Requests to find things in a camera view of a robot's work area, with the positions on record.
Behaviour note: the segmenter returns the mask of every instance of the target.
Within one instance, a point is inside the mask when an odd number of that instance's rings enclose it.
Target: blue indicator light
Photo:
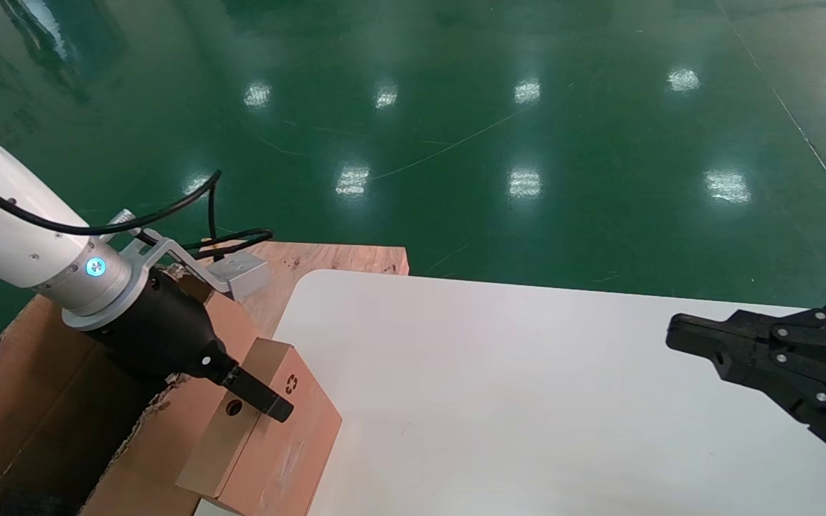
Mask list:
[[[108,265],[104,262],[104,260],[95,256],[95,258],[89,259],[88,263],[85,264],[85,271],[88,275],[99,277],[99,275],[102,275],[108,271]]]

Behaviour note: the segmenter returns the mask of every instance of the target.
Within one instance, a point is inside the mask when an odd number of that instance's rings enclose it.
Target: recycling symbol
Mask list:
[[[285,380],[285,394],[292,394],[298,388],[298,377],[289,375],[289,379]]]

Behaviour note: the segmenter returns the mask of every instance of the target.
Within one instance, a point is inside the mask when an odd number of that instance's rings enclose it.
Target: wooden plank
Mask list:
[[[226,244],[235,245],[238,241]],[[305,274],[318,269],[409,274],[407,250],[403,247],[263,242],[250,247],[250,252],[266,260],[272,273],[270,284],[242,303],[265,339],[272,339],[295,284]]]

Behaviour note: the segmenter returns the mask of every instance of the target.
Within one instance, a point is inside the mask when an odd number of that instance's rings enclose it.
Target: green floor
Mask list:
[[[92,224],[219,168],[411,274],[826,303],[826,0],[0,0],[0,144]]]

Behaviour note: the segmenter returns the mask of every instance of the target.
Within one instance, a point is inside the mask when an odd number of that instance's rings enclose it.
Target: white tabletop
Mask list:
[[[826,516],[826,444],[669,350],[755,307],[319,271],[275,333],[343,426],[314,516]]]

